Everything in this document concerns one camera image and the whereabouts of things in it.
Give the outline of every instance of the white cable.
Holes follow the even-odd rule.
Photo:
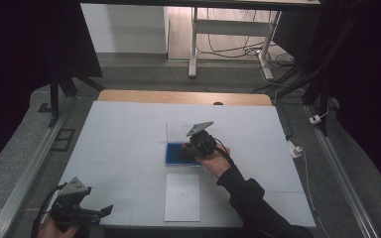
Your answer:
[[[326,112],[323,115],[319,116],[319,118],[326,116],[328,112],[329,112],[329,106],[327,106]]]
[[[312,206],[312,209],[315,213],[315,216],[317,217],[317,221],[319,222],[324,234],[326,235],[327,238],[329,238],[329,235],[327,234],[326,229],[324,229],[323,224],[321,223],[321,220],[318,216],[317,209],[314,206],[314,200],[312,199],[312,195],[311,195],[311,187],[309,186],[308,159],[306,158],[305,148],[303,148],[303,147],[301,147],[301,148],[302,148],[303,156],[305,157],[306,184],[308,185],[308,194],[309,194],[309,199],[311,200],[311,206]]]
[[[275,105],[275,101],[277,101],[277,94],[278,94],[278,91],[275,91],[274,103],[272,104],[273,106]]]
[[[267,62],[269,62],[274,67],[287,67],[287,66],[293,66],[293,64],[294,64],[292,61],[286,61],[286,60],[284,60],[284,62],[286,62],[287,64],[279,64],[278,66],[276,66],[276,65],[274,65],[274,63],[281,63],[281,62],[277,61],[276,59],[272,60],[271,54],[269,52],[267,52],[267,57],[268,57],[268,59],[266,59]]]

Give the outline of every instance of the metal bracket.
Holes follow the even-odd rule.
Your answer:
[[[202,123],[198,123],[198,124],[194,124],[192,126],[192,128],[190,128],[190,130],[188,131],[187,133],[187,137],[189,136],[193,136],[194,134],[198,133],[198,132],[201,132],[202,130],[204,130],[205,128],[207,128],[208,126],[214,124],[213,121],[209,121],[209,122],[202,122]]]
[[[77,177],[68,182],[60,191],[59,195],[69,195],[78,192],[85,192],[88,187],[84,185]]]

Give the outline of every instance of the aluminum rail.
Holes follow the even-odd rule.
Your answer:
[[[310,116],[314,116],[308,106],[305,106],[305,110]],[[374,228],[373,222],[370,219],[366,209],[364,208],[363,202],[355,191],[351,180],[345,172],[345,169],[340,162],[335,149],[333,148],[332,142],[330,141],[329,137],[326,137],[323,134],[318,126],[314,126],[314,129],[315,134],[317,135],[317,139],[319,140],[327,160],[332,167],[336,180],[338,181],[339,186],[345,196],[345,200],[351,207],[352,213],[357,220],[358,226],[363,233],[363,236],[365,238],[378,238],[379,235]]]
[[[27,166],[21,174],[20,179],[18,180],[10,196],[8,197],[8,200],[2,208],[0,212],[0,237],[5,237],[6,233],[8,232],[8,229],[11,226],[18,209],[23,203],[31,184],[36,178],[37,172],[42,166],[42,163],[45,160],[46,155],[48,154],[48,151],[51,148],[51,145],[57,136],[59,129],[61,128],[64,120],[67,118],[68,113],[70,112],[73,101],[74,99],[67,98],[63,103],[62,114],[59,120],[54,127],[49,128],[38,150],[36,151],[33,158],[31,158],[27,163]]]

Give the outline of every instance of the hand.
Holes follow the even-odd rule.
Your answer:
[[[78,226],[72,226],[63,233],[58,229],[55,221],[48,215],[45,223],[43,223],[39,230],[38,238],[72,238],[78,229]]]
[[[217,144],[217,147],[230,154],[230,149],[222,147]],[[213,175],[219,178],[224,172],[230,169],[231,165],[227,160],[217,151],[214,151],[212,155],[206,158],[197,157],[196,160],[205,166]]]

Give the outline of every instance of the wooden board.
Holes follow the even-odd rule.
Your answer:
[[[224,105],[271,106],[271,99],[265,94],[103,90],[98,101],[154,102],[178,104],[205,104],[222,102]]]

